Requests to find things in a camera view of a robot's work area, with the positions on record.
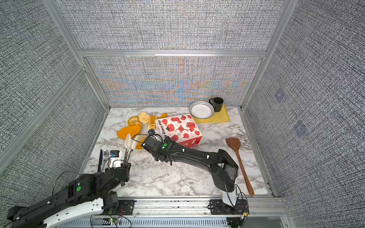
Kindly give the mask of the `white and red paper bag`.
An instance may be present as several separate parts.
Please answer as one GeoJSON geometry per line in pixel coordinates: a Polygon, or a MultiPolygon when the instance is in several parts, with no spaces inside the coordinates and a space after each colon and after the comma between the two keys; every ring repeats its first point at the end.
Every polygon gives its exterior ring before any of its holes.
{"type": "Polygon", "coordinates": [[[194,147],[200,143],[203,134],[190,114],[165,117],[155,120],[156,132],[163,138],[185,147],[194,147]]]}

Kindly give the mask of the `black mug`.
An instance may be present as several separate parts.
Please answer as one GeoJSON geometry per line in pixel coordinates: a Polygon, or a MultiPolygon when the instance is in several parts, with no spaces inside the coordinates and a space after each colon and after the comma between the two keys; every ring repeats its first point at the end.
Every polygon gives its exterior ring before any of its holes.
{"type": "Polygon", "coordinates": [[[211,98],[209,103],[213,106],[215,112],[220,112],[224,103],[224,100],[220,97],[211,98]]]}

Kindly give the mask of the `silver fork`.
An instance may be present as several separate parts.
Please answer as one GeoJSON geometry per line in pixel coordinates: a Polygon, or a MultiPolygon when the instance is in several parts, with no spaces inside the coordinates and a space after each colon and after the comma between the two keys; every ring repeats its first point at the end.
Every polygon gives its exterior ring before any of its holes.
{"type": "Polygon", "coordinates": [[[110,153],[108,150],[104,150],[103,151],[103,162],[102,162],[102,168],[101,168],[101,171],[104,172],[105,171],[105,168],[107,166],[107,163],[109,161],[109,156],[110,156],[110,153]]]}

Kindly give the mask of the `wooden spatula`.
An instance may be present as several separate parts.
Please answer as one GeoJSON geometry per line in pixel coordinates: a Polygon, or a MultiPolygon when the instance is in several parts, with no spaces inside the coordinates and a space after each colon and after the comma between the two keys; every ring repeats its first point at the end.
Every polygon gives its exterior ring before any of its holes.
{"type": "Polygon", "coordinates": [[[243,177],[244,177],[244,180],[245,180],[245,184],[246,184],[246,188],[249,192],[249,195],[254,196],[255,193],[254,193],[253,187],[252,187],[252,185],[249,181],[249,178],[246,174],[245,168],[243,166],[243,163],[242,163],[242,160],[241,160],[241,157],[240,157],[240,152],[239,152],[239,149],[240,149],[240,146],[241,146],[240,140],[238,138],[233,138],[233,137],[227,138],[225,140],[226,140],[227,145],[231,149],[233,149],[233,151],[235,152],[235,154],[237,156],[237,159],[238,159],[239,165],[240,165],[240,169],[242,171],[242,174],[243,174],[243,177]]]}

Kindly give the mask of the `yellow cutting board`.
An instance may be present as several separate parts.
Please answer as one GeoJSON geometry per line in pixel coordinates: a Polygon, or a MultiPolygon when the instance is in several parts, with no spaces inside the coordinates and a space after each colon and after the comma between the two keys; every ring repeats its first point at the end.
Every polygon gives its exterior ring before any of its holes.
{"type": "Polygon", "coordinates": [[[208,119],[198,119],[193,117],[196,123],[226,123],[230,121],[226,105],[223,104],[220,112],[215,112],[214,115],[208,119]]]}

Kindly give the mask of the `pale knotted bun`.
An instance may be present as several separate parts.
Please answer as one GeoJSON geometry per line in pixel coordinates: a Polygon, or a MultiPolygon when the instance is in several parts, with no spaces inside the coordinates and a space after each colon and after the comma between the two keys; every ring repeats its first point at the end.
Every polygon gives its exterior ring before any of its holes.
{"type": "Polygon", "coordinates": [[[145,113],[145,112],[141,112],[138,115],[138,120],[139,122],[141,122],[142,124],[148,124],[150,122],[150,115],[145,113]]]}

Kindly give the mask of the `large orange oval bread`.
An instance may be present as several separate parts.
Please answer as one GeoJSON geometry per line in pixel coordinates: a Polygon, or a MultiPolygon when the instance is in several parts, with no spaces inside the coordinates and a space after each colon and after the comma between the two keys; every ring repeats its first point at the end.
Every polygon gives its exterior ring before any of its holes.
{"type": "Polygon", "coordinates": [[[130,126],[124,127],[123,129],[119,130],[117,133],[117,136],[120,139],[126,140],[128,135],[133,137],[135,135],[140,134],[141,130],[142,130],[142,126],[140,126],[140,125],[130,125],[130,126]]]}

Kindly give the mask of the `aluminium front rail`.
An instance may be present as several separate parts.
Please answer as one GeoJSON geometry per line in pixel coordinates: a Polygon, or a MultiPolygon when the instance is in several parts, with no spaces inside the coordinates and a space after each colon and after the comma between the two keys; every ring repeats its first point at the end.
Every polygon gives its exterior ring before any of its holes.
{"type": "Polygon", "coordinates": [[[221,212],[218,196],[121,198],[123,213],[86,215],[60,228],[294,228],[284,198],[239,198],[236,212],[221,212]]]}

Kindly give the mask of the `aluminium cage frame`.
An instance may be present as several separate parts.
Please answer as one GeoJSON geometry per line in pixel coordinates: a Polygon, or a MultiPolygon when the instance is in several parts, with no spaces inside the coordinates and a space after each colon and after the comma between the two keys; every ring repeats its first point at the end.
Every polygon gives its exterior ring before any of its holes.
{"type": "Polygon", "coordinates": [[[68,47],[76,58],[79,67],[69,77],[69,79],[57,90],[50,100],[37,112],[34,118],[24,127],[10,145],[1,153],[1,172],[3,172],[17,156],[23,146],[28,142],[39,126],[53,111],[60,100],[71,89],[74,83],[85,73],[86,77],[96,93],[97,98],[106,111],[111,106],[97,81],[95,74],[92,72],[90,65],[84,60],[85,57],[260,57],[262,58],[258,70],[251,80],[251,83],[244,96],[241,110],[244,111],[249,104],[250,99],[272,57],[274,50],[283,34],[283,31],[296,7],[298,1],[287,1],[282,11],[279,21],[270,38],[266,50],[80,50],[74,36],[68,28],[61,11],[55,1],[43,2],[47,11],[56,23],[59,31],[67,42],[68,47]]]}

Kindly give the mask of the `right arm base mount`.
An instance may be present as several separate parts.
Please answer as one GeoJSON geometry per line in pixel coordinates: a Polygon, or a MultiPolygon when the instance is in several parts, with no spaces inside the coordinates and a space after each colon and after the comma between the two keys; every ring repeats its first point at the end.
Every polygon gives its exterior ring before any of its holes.
{"type": "Polygon", "coordinates": [[[243,215],[249,214],[249,207],[245,199],[237,200],[235,206],[227,205],[222,199],[211,199],[207,208],[212,215],[243,215]]]}

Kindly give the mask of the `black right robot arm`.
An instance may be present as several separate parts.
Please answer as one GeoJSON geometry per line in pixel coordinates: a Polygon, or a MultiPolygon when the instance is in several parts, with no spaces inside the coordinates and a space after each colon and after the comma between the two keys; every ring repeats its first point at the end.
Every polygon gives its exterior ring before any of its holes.
{"type": "Polygon", "coordinates": [[[141,146],[156,161],[170,164],[174,162],[185,163],[209,172],[214,185],[222,191],[223,203],[229,207],[236,206],[238,165],[225,150],[220,149],[216,153],[204,152],[182,146],[169,137],[159,141],[153,136],[148,136],[141,146]]]}

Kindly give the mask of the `metal tongs with white tips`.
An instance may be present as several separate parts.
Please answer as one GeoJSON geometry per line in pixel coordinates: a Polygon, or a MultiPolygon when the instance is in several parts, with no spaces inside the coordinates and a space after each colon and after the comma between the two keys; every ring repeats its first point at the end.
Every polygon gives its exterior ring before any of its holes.
{"type": "Polygon", "coordinates": [[[125,165],[126,163],[129,162],[130,158],[131,158],[131,154],[134,151],[134,149],[137,146],[138,141],[134,140],[132,138],[132,136],[130,134],[127,135],[126,140],[125,140],[125,154],[124,154],[124,158],[123,158],[123,165],[125,165]]]}

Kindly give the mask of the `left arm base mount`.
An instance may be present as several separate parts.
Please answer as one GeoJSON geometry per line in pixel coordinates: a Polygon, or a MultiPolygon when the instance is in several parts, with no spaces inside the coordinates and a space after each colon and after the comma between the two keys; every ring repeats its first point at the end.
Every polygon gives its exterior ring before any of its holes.
{"type": "Polygon", "coordinates": [[[132,215],[136,201],[133,199],[122,199],[118,203],[103,200],[104,206],[99,215],[132,215]]]}

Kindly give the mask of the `small round bun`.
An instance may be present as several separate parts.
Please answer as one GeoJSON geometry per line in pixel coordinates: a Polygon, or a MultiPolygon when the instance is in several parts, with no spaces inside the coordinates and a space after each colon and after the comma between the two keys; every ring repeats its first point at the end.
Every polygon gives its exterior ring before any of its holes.
{"type": "Polygon", "coordinates": [[[129,126],[131,126],[131,125],[135,125],[137,122],[139,122],[139,118],[137,116],[133,116],[128,119],[127,124],[129,126]]]}

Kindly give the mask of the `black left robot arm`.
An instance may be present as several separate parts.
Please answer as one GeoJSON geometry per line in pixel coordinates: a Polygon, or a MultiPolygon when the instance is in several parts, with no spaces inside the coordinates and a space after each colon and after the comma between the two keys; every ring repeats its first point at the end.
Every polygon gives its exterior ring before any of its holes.
{"type": "Polygon", "coordinates": [[[131,164],[83,174],[57,193],[28,207],[14,206],[7,219],[13,228],[55,228],[68,221],[122,212],[116,187],[129,181],[131,164]]]}

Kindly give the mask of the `ridged yellow pastry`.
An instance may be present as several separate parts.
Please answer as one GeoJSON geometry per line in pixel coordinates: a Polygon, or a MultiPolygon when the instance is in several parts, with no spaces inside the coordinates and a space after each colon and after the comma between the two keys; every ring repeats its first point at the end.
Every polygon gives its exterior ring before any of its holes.
{"type": "Polygon", "coordinates": [[[149,126],[148,126],[148,131],[150,131],[151,129],[156,129],[156,120],[158,119],[157,116],[150,116],[150,121],[149,121],[149,126]]]}

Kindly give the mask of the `black rimmed white bowl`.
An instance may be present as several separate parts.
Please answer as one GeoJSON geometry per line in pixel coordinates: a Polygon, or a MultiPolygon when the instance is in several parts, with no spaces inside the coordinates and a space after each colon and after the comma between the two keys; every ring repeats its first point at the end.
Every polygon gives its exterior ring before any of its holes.
{"type": "Polygon", "coordinates": [[[198,119],[208,119],[214,115],[214,107],[206,101],[195,101],[189,106],[190,114],[198,119]]]}

